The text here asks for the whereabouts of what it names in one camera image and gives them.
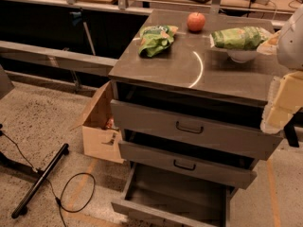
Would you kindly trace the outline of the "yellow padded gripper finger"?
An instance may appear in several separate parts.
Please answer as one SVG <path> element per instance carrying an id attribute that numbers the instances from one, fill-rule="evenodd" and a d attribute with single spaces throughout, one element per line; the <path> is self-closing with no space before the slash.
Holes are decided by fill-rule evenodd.
<path id="1" fill-rule="evenodd" d="M 276 134 L 303 107 L 303 72 L 292 72 L 283 78 L 274 77 L 267 100 L 260 129 L 265 133 Z"/>
<path id="2" fill-rule="evenodd" d="M 280 35 L 280 31 L 271 35 L 267 41 L 263 42 L 258 46 L 257 51 L 263 55 L 275 55 L 278 45 L 279 35 Z"/>

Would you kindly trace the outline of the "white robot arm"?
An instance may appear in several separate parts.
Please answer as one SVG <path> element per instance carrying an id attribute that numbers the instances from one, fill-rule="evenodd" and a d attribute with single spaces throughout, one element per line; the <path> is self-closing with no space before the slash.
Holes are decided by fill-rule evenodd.
<path id="1" fill-rule="evenodd" d="M 273 78 L 262 114 L 260 129 L 276 134 L 303 107 L 303 5 L 257 51 L 276 55 L 279 64 L 292 70 L 282 78 Z"/>

